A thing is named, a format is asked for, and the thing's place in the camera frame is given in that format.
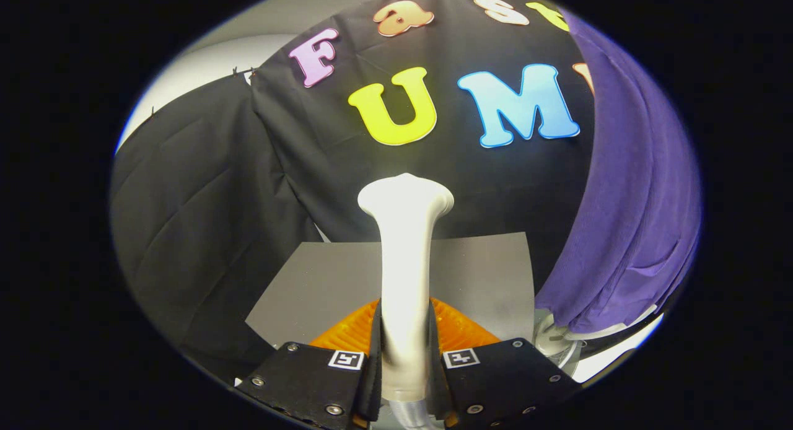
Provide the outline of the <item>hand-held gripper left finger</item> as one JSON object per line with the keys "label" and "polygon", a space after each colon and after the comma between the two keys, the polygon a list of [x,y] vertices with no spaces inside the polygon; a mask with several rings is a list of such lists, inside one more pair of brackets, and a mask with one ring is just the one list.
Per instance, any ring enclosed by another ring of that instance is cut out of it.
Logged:
{"label": "hand-held gripper left finger", "polygon": [[288,341],[239,390],[275,413],[321,429],[365,429],[380,415],[380,301],[360,307],[312,344]]}

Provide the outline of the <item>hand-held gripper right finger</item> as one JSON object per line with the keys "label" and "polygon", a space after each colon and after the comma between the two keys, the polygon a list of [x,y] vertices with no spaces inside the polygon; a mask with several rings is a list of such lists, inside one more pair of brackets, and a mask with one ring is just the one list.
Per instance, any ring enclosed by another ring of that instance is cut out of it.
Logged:
{"label": "hand-held gripper right finger", "polygon": [[526,339],[500,340],[438,299],[428,324],[427,409],[447,429],[519,428],[582,390]]}

